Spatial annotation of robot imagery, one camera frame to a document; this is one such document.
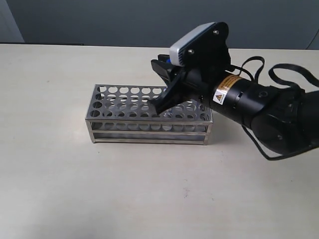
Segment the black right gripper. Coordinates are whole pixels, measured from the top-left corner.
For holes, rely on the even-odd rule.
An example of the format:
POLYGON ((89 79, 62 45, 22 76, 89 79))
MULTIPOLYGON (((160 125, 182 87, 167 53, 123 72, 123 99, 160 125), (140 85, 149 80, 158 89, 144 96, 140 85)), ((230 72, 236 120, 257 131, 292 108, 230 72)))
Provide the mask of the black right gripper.
POLYGON ((203 105, 210 105, 212 93, 219 77, 219 70, 216 68, 192 68, 186 70, 172 63, 164 62, 170 59, 169 55, 159 54, 157 59, 151 60, 153 71, 167 85, 157 98, 149 100, 149 105, 157 115, 164 111, 186 102, 195 100, 203 105))

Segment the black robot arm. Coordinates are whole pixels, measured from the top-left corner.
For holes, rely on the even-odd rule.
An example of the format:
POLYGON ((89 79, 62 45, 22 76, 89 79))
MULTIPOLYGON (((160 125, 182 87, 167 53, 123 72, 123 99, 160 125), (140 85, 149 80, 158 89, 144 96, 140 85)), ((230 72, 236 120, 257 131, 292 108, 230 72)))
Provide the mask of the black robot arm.
POLYGON ((266 147, 277 159, 319 146, 319 93, 269 74, 280 87, 263 86, 257 76, 233 74, 230 56, 215 56, 188 66, 171 64, 168 55, 151 61, 166 90, 151 100, 160 114, 188 100, 239 123, 258 149, 266 147))

